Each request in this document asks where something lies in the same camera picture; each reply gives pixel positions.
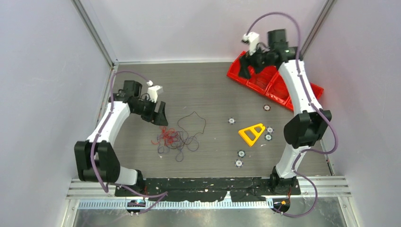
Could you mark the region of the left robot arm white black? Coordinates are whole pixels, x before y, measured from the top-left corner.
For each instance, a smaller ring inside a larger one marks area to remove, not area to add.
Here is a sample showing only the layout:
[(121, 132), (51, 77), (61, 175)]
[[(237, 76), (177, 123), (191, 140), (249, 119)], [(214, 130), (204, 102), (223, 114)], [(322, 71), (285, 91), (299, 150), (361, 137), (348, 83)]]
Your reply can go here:
[(167, 126), (165, 102), (158, 102), (163, 87), (148, 82), (145, 97), (142, 97), (142, 84), (126, 80), (123, 88), (112, 93), (104, 116), (96, 129), (84, 141), (76, 142), (74, 154), (78, 177), (84, 182), (124, 184), (134, 196), (141, 195), (145, 183), (141, 171), (121, 165), (114, 144), (117, 135), (131, 114), (157, 126)]

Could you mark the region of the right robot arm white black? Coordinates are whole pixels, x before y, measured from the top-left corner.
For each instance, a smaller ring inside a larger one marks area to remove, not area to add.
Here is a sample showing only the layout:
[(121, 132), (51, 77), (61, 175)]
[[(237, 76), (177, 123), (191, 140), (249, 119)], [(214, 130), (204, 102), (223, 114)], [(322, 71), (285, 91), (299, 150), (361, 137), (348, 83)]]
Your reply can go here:
[(269, 186), (276, 194), (282, 194), (294, 186), (297, 169), (306, 152), (312, 152), (331, 120), (331, 112), (323, 110), (307, 79), (304, 62), (298, 48), (290, 47), (286, 31), (278, 29), (268, 32), (268, 49), (260, 47), (260, 35), (248, 32), (242, 42), (249, 46), (239, 58), (239, 76), (250, 79), (249, 68), (255, 73), (274, 66), (282, 77), (291, 98), (294, 116), (284, 127), (286, 146), (282, 157), (270, 174)]

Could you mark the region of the red four-compartment bin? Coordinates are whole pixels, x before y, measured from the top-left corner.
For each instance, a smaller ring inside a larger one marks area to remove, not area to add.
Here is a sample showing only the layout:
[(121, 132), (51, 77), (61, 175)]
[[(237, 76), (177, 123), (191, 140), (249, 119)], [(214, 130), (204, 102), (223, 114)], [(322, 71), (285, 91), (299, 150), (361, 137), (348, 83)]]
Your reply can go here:
[(245, 79), (239, 76), (241, 69), (239, 59), (245, 54), (246, 52), (243, 51), (231, 64), (227, 77), (293, 112), (294, 108), (288, 89), (275, 66), (268, 66), (260, 73), (255, 73), (253, 67), (249, 66), (251, 78)]

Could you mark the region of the poker chip centre table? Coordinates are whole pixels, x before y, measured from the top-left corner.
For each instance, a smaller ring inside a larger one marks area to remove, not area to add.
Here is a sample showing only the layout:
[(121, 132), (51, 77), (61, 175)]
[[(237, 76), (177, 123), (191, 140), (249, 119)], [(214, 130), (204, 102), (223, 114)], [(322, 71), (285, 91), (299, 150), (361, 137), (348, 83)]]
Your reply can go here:
[(235, 121), (234, 118), (231, 117), (231, 118), (228, 119), (227, 122), (228, 122), (229, 124), (235, 124), (236, 121)]

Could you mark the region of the poker chip upper right pair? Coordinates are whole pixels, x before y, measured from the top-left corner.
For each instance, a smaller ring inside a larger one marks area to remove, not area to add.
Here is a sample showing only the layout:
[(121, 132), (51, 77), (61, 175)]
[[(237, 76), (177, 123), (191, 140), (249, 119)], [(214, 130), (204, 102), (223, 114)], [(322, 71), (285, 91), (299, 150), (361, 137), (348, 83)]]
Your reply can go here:
[(274, 129), (273, 129), (272, 127), (267, 127), (267, 128), (266, 128), (266, 132), (269, 133), (269, 134), (271, 134), (271, 133), (274, 132)]

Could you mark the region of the poker chip pair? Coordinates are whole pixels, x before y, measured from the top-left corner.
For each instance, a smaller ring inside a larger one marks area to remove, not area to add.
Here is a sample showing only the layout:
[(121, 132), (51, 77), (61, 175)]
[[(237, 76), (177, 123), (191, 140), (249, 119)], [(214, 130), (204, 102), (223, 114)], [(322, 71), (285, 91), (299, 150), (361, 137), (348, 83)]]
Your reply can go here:
[(271, 140), (272, 140), (272, 135), (271, 135), (271, 134), (265, 134), (264, 138), (265, 138), (267, 141), (271, 141)]
[(267, 128), (266, 128), (266, 132), (269, 133), (269, 134), (271, 134), (271, 133), (274, 132), (274, 129), (273, 129), (272, 127), (267, 127)]

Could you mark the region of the yellow triangular plastic block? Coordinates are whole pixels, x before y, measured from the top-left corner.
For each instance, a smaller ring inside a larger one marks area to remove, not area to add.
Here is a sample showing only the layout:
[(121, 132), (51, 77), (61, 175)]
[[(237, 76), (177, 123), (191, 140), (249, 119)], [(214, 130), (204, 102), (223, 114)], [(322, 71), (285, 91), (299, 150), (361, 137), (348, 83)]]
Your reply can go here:
[(252, 147), (265, 130), (266, 127), (262, 123), (258, 123), (239, 130), (238, 134), (249, 147)]

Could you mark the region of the poker chip lower right pair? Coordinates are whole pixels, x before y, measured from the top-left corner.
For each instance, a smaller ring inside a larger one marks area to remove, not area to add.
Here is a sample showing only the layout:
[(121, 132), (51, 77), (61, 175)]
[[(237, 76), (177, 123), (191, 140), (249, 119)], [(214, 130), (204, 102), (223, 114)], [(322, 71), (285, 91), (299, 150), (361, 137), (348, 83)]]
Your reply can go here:
[(271, 134), (265, 134), (264, 138), (265, 138), (267, 141), (271, 141), (271, 140), (272, 140), (272, 135), (271, 135)]

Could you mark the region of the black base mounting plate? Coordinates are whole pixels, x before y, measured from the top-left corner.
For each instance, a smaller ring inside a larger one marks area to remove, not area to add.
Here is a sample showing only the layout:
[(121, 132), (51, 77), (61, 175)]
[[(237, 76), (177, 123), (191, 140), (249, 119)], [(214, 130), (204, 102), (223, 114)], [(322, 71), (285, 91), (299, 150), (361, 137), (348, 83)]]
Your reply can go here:
[(167, 192), (162, 201), (170, 202), (214, 202), (222, 201), (229, 195), (233, 202), (263, 201), (265, 196), (300, 195), (298, 180), (292, 186), (272, 186), (266, 177), (214, 177), (214, 178), (147, 178), (139, 185), (128, 188), (150, 196), (157, 201), (159, 195)]

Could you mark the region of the poker chip lower upper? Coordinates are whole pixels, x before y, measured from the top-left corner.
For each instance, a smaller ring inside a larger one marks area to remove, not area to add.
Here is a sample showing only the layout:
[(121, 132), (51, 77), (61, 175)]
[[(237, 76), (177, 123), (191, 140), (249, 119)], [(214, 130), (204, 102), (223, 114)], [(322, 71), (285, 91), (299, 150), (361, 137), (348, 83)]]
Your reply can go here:
[(239, 151), (237, 152), (237, 155), (238, 155), (240, 158), (244, 158), (244, 157), (246, 156), (246, 153), (245, 153), (244, 150), (239, 150)]

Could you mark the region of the poker chip lowest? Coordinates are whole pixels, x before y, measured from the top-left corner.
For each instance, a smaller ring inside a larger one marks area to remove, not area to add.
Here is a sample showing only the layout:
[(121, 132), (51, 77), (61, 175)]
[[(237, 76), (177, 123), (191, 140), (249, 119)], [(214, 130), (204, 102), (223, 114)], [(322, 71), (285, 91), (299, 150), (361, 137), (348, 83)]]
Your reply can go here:
[(235, 161), (235, 166), (236, 166), (236, 167), (241, 168), (243, 165), (244, 165), (244, 163), (243, 163), (242, 160), (237, 159), (237, 160)]

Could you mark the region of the aluminium frame rail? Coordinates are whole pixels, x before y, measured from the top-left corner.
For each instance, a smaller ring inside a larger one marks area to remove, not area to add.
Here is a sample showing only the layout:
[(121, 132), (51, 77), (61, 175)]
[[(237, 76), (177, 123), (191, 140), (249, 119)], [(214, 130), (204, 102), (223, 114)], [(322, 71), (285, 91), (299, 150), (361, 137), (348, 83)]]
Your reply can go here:
[[(292, 197), (351, 197), (348, 183), (343, 176), (310, 176), (308, 179), (297, 178), (301, 194), (291, 195)], [(98, 183), (82, 182), (73, 179), (70, 183), (67, 199), (114, 199), (118, 197), (135, 197), (135, 194), (119, 186), (110, 184), (105, 192)], [(266, 198), (279, 198), (281, 196), (265, 196)]]

